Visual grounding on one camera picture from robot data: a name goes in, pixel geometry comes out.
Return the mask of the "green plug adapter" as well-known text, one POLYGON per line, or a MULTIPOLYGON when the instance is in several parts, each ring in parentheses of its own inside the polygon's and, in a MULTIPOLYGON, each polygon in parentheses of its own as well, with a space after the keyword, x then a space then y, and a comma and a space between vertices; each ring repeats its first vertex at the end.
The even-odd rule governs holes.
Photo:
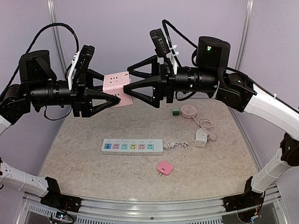
POLYGON ((172 109, 172 115, 173 116, 179 116, 180 115, 180 110, 177 108, 172 109))

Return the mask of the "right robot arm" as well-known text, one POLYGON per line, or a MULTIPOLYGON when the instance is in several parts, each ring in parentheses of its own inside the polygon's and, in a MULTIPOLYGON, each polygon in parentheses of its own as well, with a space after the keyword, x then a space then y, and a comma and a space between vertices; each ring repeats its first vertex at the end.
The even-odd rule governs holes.
POLYGON ((174 52, 169 38, 154 37, 156 55, 128 67, 141 81, 125 85, 126 94, 153 107, 164 98, 173 102, 175 92, 202 92, 239 112, 260 117, 285 134, 277 153, 246 181, 239 203, 249 207, 285 171, 299 164, 299 112, 269 93, 244 73, 229 68, 230 44, 202 36, 195 50, 193 67, 174 68, 166 55, 174 52), (164 64, 158 58, 165 58, 164 64))

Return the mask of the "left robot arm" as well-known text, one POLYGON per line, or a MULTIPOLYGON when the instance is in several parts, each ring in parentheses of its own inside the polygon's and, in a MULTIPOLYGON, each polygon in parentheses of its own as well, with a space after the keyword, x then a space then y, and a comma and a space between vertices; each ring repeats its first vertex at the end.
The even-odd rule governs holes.
POLYGON ((103 92, 93 80, 104 76, 89 69, 95 48, 85 45, 77 52, 67 80, 58 80, 50 66, 50 52, 26 53, 19 60, 20 84, 8 86, 0 101, 0 132, 4 133, 33 107, 71 106, 74 117, 89 118, 120 103, 118 96, 103 92))

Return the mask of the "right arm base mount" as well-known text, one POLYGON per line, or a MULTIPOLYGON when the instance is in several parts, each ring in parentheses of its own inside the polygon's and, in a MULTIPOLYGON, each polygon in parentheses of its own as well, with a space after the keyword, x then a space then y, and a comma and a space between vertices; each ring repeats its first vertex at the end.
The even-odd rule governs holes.
POLYGON ((253 207, 263 203, 262 196, 243 196, 242 194, 227 196, 223 198, 223 204, 226 212, 235 210, 242 210, 245 208, 253 207))

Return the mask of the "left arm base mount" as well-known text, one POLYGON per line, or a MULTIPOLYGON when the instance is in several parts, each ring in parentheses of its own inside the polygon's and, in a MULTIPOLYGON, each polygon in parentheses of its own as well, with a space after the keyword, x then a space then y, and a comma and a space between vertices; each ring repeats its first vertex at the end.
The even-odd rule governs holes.
POLYGON ((40 203, 43 205, 76 213, 80 209, 81 202, 82 198, 69 195, 61 195, 60 197, 45 196, 40 200, 40 203))

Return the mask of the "pink cube socket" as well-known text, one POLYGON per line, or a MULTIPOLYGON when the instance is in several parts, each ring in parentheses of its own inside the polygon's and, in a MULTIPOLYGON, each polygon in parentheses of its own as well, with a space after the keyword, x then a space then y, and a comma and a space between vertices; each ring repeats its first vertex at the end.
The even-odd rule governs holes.
POLYGON ((104 76, 103 92, 116 96, 120 99, 120 102, 117 105, 112 106, 111 108, 132 105, 134 103, 133 97, 125 94, 123 91, 123 86, 130 83, 131 79, 127 71, 108 74, 104 76))

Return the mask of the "white multicolour power strip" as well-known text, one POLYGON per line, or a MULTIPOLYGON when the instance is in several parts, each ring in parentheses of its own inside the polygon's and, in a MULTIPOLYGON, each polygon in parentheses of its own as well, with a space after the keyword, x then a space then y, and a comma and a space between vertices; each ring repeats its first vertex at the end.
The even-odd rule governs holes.
POLYGON ((162 155, 162 139, 104 139, 103 154, 113 155, 162 155))

